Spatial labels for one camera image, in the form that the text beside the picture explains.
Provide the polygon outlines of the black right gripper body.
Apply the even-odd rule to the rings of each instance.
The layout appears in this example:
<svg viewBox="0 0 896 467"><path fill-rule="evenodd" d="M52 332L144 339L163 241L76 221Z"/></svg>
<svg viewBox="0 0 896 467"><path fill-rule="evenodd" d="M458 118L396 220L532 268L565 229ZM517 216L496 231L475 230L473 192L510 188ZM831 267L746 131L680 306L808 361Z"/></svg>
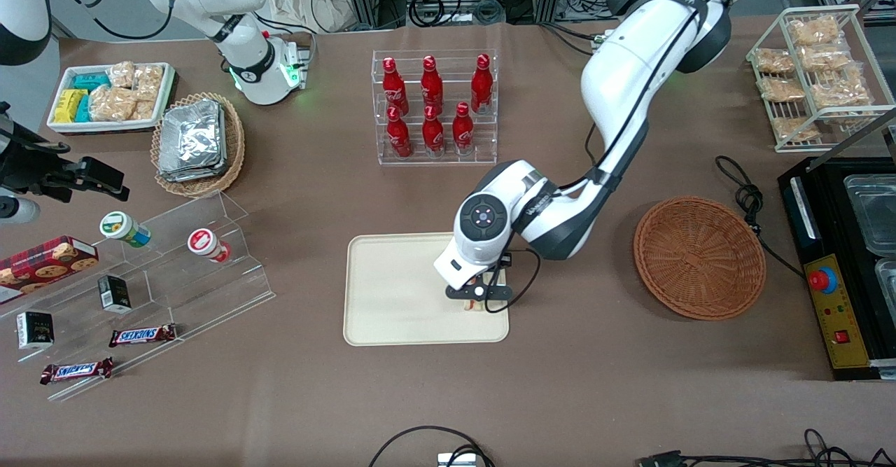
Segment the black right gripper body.
<svg viewBox="0 0 896 467"><path fill-rule="evenodd" d="M63 158L70 150L19 125L2 128L2 187L19 195L70 199L73 190L85 189L77 176L79 167Z"/></svg>

